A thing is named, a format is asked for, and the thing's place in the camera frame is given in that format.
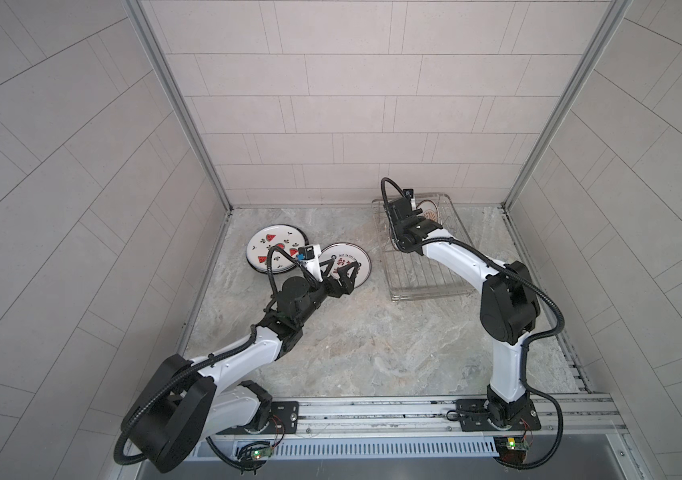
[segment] plate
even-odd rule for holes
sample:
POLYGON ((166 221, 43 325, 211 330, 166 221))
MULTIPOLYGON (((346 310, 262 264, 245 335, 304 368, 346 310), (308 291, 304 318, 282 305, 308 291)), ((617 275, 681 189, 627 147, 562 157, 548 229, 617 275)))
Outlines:
MULTIPOLYGON (((267 272, 267 254, 272 245, 279 245, 283 250, 295 257, 298 247, 308 244, 307 236, 300 229, 292 225, 272 225, 258 230, 247 243, 245 258, 248 264, 256 271, 265 274, 267 272)), ((282 254, 275 252, 272 255, 272 272, 282 274, 288 272, 296 265, 282 258, 282 254)))
POLYGON ((437 204, 435 204, 432 200, 423 200, 415 207, 424 210, 422 215, 425 218, 439 223, 439 210, 437 210, 437 204))
POLYGON ((330 260, 336 257, 336 261, 333 262, 333 266, 330 268, 330 275, 338 279, 338 268, 340 266, 351 264, 352 262, 359 262, 359 270, 357 271, 357 277, 354 279, 354 287, 365 283, 365 280, 370 276, 370 257, 365 253, 365 250, 358 247, 355 244, 333 244, 327 245, 325 250, 319 255, 319 262, 322 263, 326 260, 330 260))

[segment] black mounting plate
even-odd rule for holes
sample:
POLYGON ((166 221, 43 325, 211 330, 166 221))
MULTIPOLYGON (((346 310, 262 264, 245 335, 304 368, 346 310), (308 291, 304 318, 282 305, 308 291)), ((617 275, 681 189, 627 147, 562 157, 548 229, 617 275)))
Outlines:
MULTIPOLYGON (((296 433, 298 428, 298 402, 272 402, 271 414, 278 417, 285 426, 285 433, 296 433), (296 414, 296 420, 291 420, 290 416, 296 414)), ((276 427, 274 422, 267 422, 267 426, 259 432, 259 435, 275 435, 276 427)), ((218 432, 216 435, 250 435, 244 427, 231 427, 218 432)))
MULTIPOLYGON (((485 400, 482 398, 471 399, 471 398, 461 398, 455 401, 456 410, 465 410, 467 412, 484 412, 485 411, 485 400)), ((511 424, 519 424, 519 428, 512 427, 509 429, 510 432, 517 430, 524 430, 525 426, 522 423, 525 420, 528 423, 528 430, 541 430, 541 422, 538 421, 538 414, 536 413, 536 407, 533 405, 533 401, 528 399, 526 407, 522 409, 522 412, 517 417, 514 417, 511 424)), ((499 430, 494 427, 487 417, 484 418, 466 418, 460 421, 462 432, 503 432, 506 430, 499 430)))

